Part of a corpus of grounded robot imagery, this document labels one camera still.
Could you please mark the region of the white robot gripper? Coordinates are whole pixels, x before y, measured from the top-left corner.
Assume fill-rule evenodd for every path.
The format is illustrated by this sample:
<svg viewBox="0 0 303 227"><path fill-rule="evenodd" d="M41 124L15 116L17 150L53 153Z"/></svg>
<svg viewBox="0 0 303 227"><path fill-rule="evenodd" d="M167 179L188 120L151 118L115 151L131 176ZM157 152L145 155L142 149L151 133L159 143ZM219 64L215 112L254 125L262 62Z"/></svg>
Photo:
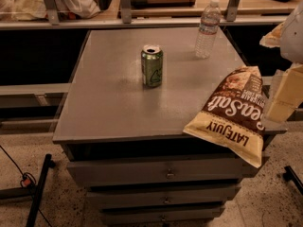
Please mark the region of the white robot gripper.
<svg viewBox="0 0 303 227"><path fill-rule="evenodd" d="M280 47L281 56L293 63L286 71L277 70L263 111L263 124L282 124L303 102L303 2L287 17L263 36L259 44Z"/></svg>

